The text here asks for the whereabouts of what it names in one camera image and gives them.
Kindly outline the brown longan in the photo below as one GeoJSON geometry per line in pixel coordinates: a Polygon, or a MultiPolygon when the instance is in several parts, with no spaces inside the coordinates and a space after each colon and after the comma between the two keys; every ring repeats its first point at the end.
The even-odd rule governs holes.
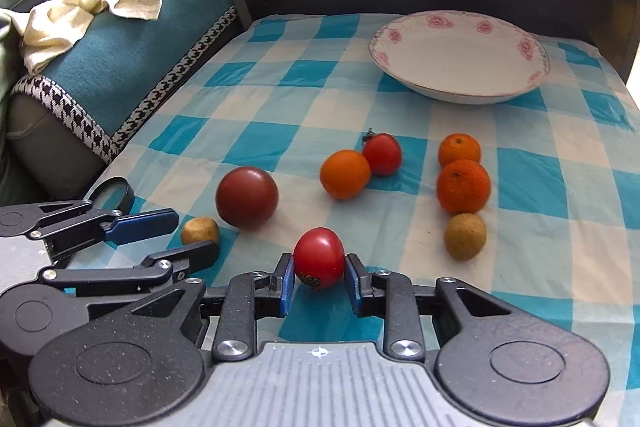
{"type": "Polygon", "coordinates": [[[487,231],[484,220],[475,213],[459,213],[452,217],[444,232],[444,243],[450,257],[468,261],[485,247],[487,231]]]}
{"type": "Polygon", "coordinates": [[[203,241],[219,243],[219,227],[213,218],[195,217],[183,225],[180,231],[180,241],[183,245],[203,241]]]}

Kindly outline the cream white cloth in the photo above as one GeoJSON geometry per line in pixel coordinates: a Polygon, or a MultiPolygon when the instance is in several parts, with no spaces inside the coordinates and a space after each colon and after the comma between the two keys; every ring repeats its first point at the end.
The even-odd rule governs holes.
{"type": "Polygon", "coordinates": [[[68,52],[103,11],[130,20],[157,20],[163,0],[49,0],[28,13],[2,9],[23,41],[29,75],[38,75],[55,58],[68,52]]]}

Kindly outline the large orange tangerine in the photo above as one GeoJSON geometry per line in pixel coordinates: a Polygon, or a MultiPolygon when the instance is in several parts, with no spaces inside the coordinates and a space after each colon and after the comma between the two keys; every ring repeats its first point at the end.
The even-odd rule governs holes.
{"type": "Polygon", "coordinates": [[[491,181],[477,161],[459,159],[446,165],[437,178],[436,197],[450,215],[477,213],[489,199],[491,181]]]}

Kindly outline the red cherry tomato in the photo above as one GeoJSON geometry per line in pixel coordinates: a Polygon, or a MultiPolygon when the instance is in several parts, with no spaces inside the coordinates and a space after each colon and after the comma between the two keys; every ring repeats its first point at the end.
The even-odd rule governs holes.
{"type": "Polygon", "coordinates": [[[313,228],[299,237],[293,251],[296,277],[312,291],[337,284],[345,271],[345,249],[328,228],[313,228]]]}

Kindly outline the white floral porcelain plate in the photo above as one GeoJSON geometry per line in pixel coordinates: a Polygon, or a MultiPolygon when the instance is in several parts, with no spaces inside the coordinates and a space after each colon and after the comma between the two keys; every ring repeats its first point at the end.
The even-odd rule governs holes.
{"type": "Polygon", "coordinates": [[[438,101],[490,105],[539,87],[550,74],[544,46],[500,18],[464,11],[401,16],[375,31],[373,62],[408,89],[438,101]]]}

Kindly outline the orange tangerine left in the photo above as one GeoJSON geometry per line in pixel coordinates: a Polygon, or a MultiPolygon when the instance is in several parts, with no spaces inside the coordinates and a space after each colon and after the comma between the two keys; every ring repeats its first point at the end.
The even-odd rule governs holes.
{"type": "Polygon", "coordinates": [[[319,179],[331,197],[349,199],[367,186],[371,168],[367,159],[356,150],[338,150],[322,164],[319,179]]]}

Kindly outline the small orange tangerine back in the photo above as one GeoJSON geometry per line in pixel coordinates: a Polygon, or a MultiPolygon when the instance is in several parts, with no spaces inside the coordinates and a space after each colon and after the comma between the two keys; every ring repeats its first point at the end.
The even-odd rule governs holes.
{"type": "Polygon", "coordinates": [[[442,168],[453,161],[464,159],[480,162],[480,158],[482,158],[480,143],[469,134],[450,134],[439,145],[438,162],[442,168]]]}

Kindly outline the teal blanket sofa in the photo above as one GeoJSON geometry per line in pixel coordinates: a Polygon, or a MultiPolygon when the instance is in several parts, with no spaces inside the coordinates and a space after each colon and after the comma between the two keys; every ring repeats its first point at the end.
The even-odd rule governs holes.
{"type": "Polygon", "coordinates": [[[232,0],[160,0],[154,20],[88,15],[31,54],[15,25],[36,6],[1,0],[1,200],[81,196],[134,134],[241,30],[232,0]]]}

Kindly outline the red tomato with stem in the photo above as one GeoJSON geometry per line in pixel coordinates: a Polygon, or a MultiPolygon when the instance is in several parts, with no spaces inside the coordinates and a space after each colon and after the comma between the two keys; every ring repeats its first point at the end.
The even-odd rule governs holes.
{"type": "Polygon", "coordinates": [[[362,138],[361,154],[375,176],[391,176],[402,161],[400,144],[393,135],[376,133],[372,129],[362,138]]]}

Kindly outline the dark red round plum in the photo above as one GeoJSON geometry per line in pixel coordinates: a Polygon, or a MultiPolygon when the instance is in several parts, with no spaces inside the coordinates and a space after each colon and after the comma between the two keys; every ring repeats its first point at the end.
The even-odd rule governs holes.
{"type": "Polygon", "coordinates": [[[279,189],[265,170],[238,167],[218,184],[215,204],[218,215],[232,227],[253,230],[264,225],[276,212],[279,189]]]}

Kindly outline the blue white checkered tablecloth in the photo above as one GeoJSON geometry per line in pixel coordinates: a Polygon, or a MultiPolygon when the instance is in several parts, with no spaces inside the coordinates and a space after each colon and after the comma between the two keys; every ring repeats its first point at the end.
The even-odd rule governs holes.
{"type": "Polygon", "coordinates": [[[371,268],[429,284],[459,277],[595,343],[611,366],[602,426],[639,421],[639,112],[590,46],[544,40],[550,78],[498,105],[442,103],[371,61],[383,15],[273,17],[236,37],[189,79],[106,168],[134,188],[134,210],[216,216],[219,181],[238,166],[268,171],[280,202],[262,228],[221,228],[206,281],[269,270],[299,236],[333,230],[371,268]],[[402,161],[338,200],[319,172],[338,150],[361,153],[372,129],[402,161]],[[480,142],[491,195],[487,242],[452,260],[435,196],[447,135],[480,142]]]}

